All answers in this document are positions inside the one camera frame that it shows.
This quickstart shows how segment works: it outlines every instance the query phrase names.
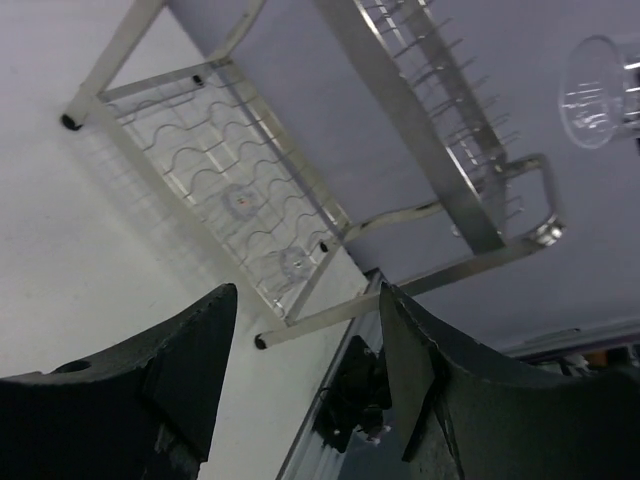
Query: wavy wire grid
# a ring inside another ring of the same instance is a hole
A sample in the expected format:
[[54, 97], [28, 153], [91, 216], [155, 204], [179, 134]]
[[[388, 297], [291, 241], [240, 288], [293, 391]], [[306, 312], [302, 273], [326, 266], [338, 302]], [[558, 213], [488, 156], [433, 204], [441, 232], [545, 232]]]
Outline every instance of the wavy wire grid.
[[[506, 146], [518, 140], [519, 132], [511, 131], [506, 135], [498, 136], [497, 148], [481, 148], [476, 142], [475, 133], [487, 126], [479, 119], [464, 118], [460, 104], [466, 101], [469, 94], [474, 95], [488, 80], [488, 76], [470, 82], [471, 92], [461, 91], [457, 97], [452, 97], [441, 83], [439, 73], [446, 68], [455, 68], [464, 73], [475, 58], [470, 58], [454, 65], [446, 62], [439, 64], [438, 55], [428, 58], [420, 48], [421, 42], [428, 42], [434, 36], [443, 38], [443, 31], [451, 19], [446, 18], [436, 22], [431, 31], [416, 38], [407, 26], [407, 22], [414, 15], [426, 15], [433, 1], [407, 1], [407, 0], [353, 0], [360, 4], [361, 12], [369, 18], [369, 24], [377, 30], [380, 42], [393, 57], [398, 70], [410, 84], [417, 98], [428, 112], [433, 125], [442, 143], [446, 145], [451, 154], [458, 160], [469, 180], [476, 186], [483, 203], [486, 205], [494, 200], [495, 189], [492, 182], [494, 175], [487, 175], [487, 169], [494, 168], [495, 159], [504, 154]], [[453, 50], [462, 42], [455, 39], [446, 44], [448, 51]], [[484, 112], [491, 112], [492, 107], [498, 103], [498, 96], [490, 96], [480, 100], [480, 107]], [[488, 124], [498, 132], [509, 121], [506, 113], [487, 114]], [[511, 221], [524, 211], [524, 200], [521, 194], [512, 194], [510, 185], [507, 184], [507, 197], [504, 205], [505, 221]]]
[[[277, 138], [260, 128], [234, 82], [216, 70], [150, 86], [108, 107], [157, 172], [212, 232], [281, 317], [333, 236]], [[282, 262], [291, 268], [280, 268]]]

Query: dish rack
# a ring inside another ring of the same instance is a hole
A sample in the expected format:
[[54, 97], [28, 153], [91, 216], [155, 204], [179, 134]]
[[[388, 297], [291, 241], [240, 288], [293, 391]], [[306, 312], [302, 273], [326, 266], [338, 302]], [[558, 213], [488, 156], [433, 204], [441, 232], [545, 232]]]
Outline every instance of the dish rack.
[[[245, 298], [261, 306], [271, 330], [259, 348], [296, 338], [377, 308], [367, 293], [317, 314], [300, 312], [336, 252], [394, 223], [445, 211], [472, 255], [408, 279], [417, 295], [552, 245], [562, 235], [553, 174], [540, 154], [508, 161], [499, 136], [508, 117], [476, 99], [423, 0], [315, 0], [363, 83], [429, 179], [432, 202], [353, 224], [230, 54], [258, 17], [253, 0], [227, 41], [201, 65], [107, 90], [165, 3], [137, 0], [62, 116], [71, 130], [87, 115], [219, 258]], [[510, 194], [515, 177], [541, 173], [549, 212], [508, 236], [523, 211]]]

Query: mounting hole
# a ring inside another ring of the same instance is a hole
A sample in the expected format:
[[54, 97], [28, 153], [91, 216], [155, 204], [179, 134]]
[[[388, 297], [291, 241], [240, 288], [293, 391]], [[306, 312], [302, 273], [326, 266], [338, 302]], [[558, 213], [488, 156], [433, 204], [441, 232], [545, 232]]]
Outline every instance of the mounting hole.
[[61, 367], [56, 368], [51, 373], [71, 373], [71, 372], [81, 372], [82, 370], [86, 370], [91, 366], [91, 362], [87, 360], [75, 360], [73, 362], [69, 362]]
[[66, 113], [60, 117], [60, 123], [64, 125], [64, 128], [72, 132], [77, 132], [82, 128], [82, 125], [78, 125], [76, 121]]

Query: black plastic piece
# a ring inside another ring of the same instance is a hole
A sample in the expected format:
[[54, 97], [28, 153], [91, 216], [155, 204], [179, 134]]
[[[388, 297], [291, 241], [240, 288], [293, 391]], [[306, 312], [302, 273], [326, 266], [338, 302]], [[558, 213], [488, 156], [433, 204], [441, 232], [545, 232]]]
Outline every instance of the black plastic piece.
[[0, 379], [3, 479], [194, 479], [235, 327], [233, 285], [49, 375]]
[[60, 117], [60, 123], [62, 123], [67, 130], [71, 130], [72, 132], [77, 132], [82, 128], [82, 125], [78, 125], [75, 120], [66, 113]]
[[256, 335], [256, 338], [253, 341], [256, 344], [256, 348], [258, 350], [266, 350], [267, 349], [266, 342], [262, 339], [262, 337], [259, 334]]
[[640, 369], [566, 377], [531, 367], [386, 284], [380, 316], [395, 430], [416, 480], [638, 476]]
[[383, 411], [391, 408], [384, 355], [376, 356], [362, 337], [353, 337], [331, 386], [320, 394], [314, 430], [326, 445], [344, 453], [356, 428], [375, 436], [384, 426]]

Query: wire rack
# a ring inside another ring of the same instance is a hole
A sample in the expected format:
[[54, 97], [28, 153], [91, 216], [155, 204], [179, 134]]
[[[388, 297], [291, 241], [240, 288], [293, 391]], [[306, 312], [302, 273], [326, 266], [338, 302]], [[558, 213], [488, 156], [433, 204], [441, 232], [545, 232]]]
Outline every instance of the wire rack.
[[348, 219], [251, 85], [216, 62], [100, 98], [277, 315], [299, 313]]
[[[443, 30], [450, 18], [436, 21], [424, 0], [366, 0], [359, 2], [367, 23], [393, 58], [419, 102], [427, 111], [440, 140], [464, 171], [501, 234], [507, 223], [524, 211], [524, 197], [513, 194], [501, 175], [507, 161], [505, 147], [519, 132], [508, 127], [509, 114], [488, 114], [498, 96], [477, 99], [488, 76], [469, 82], [465, 70], [475, 61], [458, 62], [454, 49], [461, 38], [446, 41]], [[455, 235], [458, 230], [452, 228]]]
[[533, 210], [546, 200], [552, 213], [545, 222], [553, 216], [556, 198], [549, 172], [538, 182], [541, 189], [511, 188], [515, 177], [542, 167], [529, 168], [535, 162], [525, 161], [529, 167], [521, 168], [524, 164], [508, 160], [506, 147], [519, 132], [509, 129], [509, 114], [496, 109], [497, 95], [479, 99], [488, 76], [467, 80], [475, 58], [458, 61], [454, 49], [462, 39], [446, 40], [451, 19], [436, 21], [428, 8], [433, 2], [315, 3], [425, 171], [438, 204], [451, 217], [453, 234], [461, 236], [474, 254], [504, 248], [522, 231], [535, 234], [539, 219], [522, 215], [530, 198]]

